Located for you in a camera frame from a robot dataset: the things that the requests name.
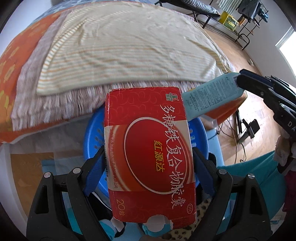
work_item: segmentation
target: blue gripper pad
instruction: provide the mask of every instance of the blue gripper pad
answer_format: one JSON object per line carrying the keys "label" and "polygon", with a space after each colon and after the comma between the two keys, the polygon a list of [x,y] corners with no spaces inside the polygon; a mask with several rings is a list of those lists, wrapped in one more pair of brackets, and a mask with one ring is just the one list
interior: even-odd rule
{"label": "blue gripper pad", "polygon": [[85,196],[88,196],[91,192],[94,192],[96,189],[101,176],[105,171],[105,154],[104,152],[101,155],[95,155],[93,158],[88,159],[94,162],[92,168],[89,170],[87,176],[85,177],[85,187],[83,193]]}
{"label": "blue gripper pad", "polygon": [[200,150],[196,147],[192,148],[194,171],[202,185],[205,193],[214,196],[218,184],[217,168],[212,161],[206,160]]}

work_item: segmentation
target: red medicine box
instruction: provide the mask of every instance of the red medicine box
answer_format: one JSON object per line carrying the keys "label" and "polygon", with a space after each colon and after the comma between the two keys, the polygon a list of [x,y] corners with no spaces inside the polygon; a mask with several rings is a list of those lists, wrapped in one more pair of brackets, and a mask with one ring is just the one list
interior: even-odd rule
{"label": "red medicine box", "polygon": [[194,223],[194,166],[180,89],[112,90],[104,124],[113,216],[146,223],[163,215],[173,229]]}

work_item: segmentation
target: black chair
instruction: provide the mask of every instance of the black chair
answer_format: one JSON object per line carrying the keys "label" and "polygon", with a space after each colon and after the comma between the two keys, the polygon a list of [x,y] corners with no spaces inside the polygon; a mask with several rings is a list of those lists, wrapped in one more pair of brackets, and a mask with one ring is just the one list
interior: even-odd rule
{"label": "black chair", "polygon": [[220,17],[218,10],[216,10],[212,6],[206,5],[198,0],[159,0],[158,2],[155,3],[155,5],[158,3],[160,6],[163,6],[162,5],[163,3],[169,3],[174,6],[181,7],[181,8],[187,9],[189,11],[192,11],[194,20],[196,22],[197,22],[197,16],[199,14],[208,16],[208,19],[205,22],[205,24],[202,26],[202,28],[206,27],[206,25],[208,24],[208,22],[210,21],[211,18]]}

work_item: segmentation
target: teal cloth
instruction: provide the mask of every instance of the teal cloth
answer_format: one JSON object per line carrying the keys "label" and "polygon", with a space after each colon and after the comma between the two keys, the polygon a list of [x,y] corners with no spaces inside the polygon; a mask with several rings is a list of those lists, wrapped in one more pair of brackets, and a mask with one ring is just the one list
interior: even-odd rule
{"label": "teal cloth", "polygon": [[[68,219],[71,225],[71,228],[74,232],[79,233],[82,235],[82,232],[79,228],[78,222],[75,218],[74,212],[72,208],[67,209],[67,215],[68,215]],[[104,229],[104,231],[106,232],[106,234],[108,235],[110,240],[113,240],[114,236],[115,236],[115,232],[114,230],[109,227],[107,224],[103,223],[102,221],[99,221],[99,223],[101,224],[102,228]]]}
{"label": "teal cloth", "polygon": [[[236,176],[244,177],[248,173],[254,174],[264,196],[270,219],[280,210],[286,195],[284,176],[278,172],[278,162],[273,160],[273,156],[274,151],[250,161],[218,167]],[[230,199],[235,199],[235,196],[236,194],[232,194]],[[222,221],[218,233],[226,230],[229,219],[230,216]]]}

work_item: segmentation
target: black cable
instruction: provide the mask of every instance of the black cable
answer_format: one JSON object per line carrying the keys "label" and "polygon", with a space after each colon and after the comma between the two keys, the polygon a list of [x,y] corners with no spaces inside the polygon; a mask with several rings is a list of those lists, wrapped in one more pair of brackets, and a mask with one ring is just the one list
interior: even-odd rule
{"label": "black cable", "polygon": [[[232,139],[234,139],[233,137],[231,137],[230,135],[226,134],[224,131],[222,131],[222,133]],[[235,143],[235,160],[234,160],[234,164],[236,164],[237,162],[237,144]]]}
{"label": "black cable", "polygon": [[[227,121],[228,121],[228,123],[229,123],[229,125],[230,125],[230,128],[232,129],[232,131],[233,131],[233,133],[235,133],[236,134],[236,136],[237,136],[237,140],[239,140],[239,136],[238,136],[238,134],[236,133],[236,131],[232,128],[232,126],[231,126],[231,123],[230,123],[230,121],[228,120],[228,119],[226,119]],[[244,149],[244,156],[243,156],[243,159],[240,159],[240,162],[245,162],[246,160],[247,160],[247,155],[246,155],[246,150]]]}
{"label": "black cable", "polygon": [[215,136],[217,136],[217,135],[219,135],[219,134],[220,134],[220,131],[217,131],[217,130],[216,130],[216,134],[213,135],[211,138],[209,138],[208,141],[211,140],[211,139],[213,139]]}

